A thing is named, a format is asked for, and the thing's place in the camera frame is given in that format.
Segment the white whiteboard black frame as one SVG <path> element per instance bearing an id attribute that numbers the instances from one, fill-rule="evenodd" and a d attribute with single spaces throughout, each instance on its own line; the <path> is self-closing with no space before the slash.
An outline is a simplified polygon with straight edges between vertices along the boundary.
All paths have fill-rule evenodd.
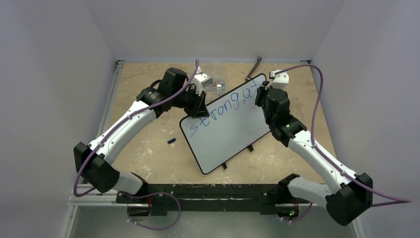
<path id="1" fill-rule="evenodd" d="M 259 74 L 207 104 L 207 118 L 184 117 L 180 129 L 202 174 L 207 175 L 269 132 L 256 106 L 257 89 L 266 81 Z"/>

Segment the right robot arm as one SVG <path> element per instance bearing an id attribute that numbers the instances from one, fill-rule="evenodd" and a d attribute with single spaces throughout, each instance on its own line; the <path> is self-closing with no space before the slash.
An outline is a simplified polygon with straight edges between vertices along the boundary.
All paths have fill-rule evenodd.
<path id="1" fill-rule="evenodd" d="M 262 108 L 272 136 L 303 158 L 324 180 L 323 184 L 315 183 L 291 174 L 278 183 L 281 200 L 307 200 L 325 208 L 342 226 L 372 207 L 372 178 L 366 173 L 357 174 L 318 145 L 307 127 L 290 113 L 290 100 L 284 90 L 264 82 L 257 89 L 255 104 Z"/>

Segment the blue marker cap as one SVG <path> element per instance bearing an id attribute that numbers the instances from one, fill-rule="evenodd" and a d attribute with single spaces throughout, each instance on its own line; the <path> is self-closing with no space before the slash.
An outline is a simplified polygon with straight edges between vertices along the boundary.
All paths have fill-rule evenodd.
<path id="1" fill-rule="evenodd" d="M 167 141 L 167 143 L 168 143 L 168 144 L 171 144 L 171 143 L 173 143 L 173 142 L 175 142 L 175 141 L 176 141 L 176 138 L 172 138 L 172 139 L 168 140 L 168 141 Z"/>

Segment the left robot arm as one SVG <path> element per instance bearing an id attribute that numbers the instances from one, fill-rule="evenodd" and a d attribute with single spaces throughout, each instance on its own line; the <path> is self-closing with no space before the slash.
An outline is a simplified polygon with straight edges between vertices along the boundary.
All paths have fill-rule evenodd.
<path id="1" fill-rule="evenodd" d="M 112 165 L 142 129 L 173 107 L 183 109 L 192 118 L 209 117 L 206 93 L 199 80 L 202 75 L 198 65 L 190 77 L 180 69 L 168 68 L 162 79 L 139 93 L 127 112 L 107 131 L 87 144 L 75 145 L 76 178 L 85 179 L 101 193 L 118 190 L 128 193 L 136 203 L 145 201 L 146 181 L 135 173 L 120 172 Z"/>

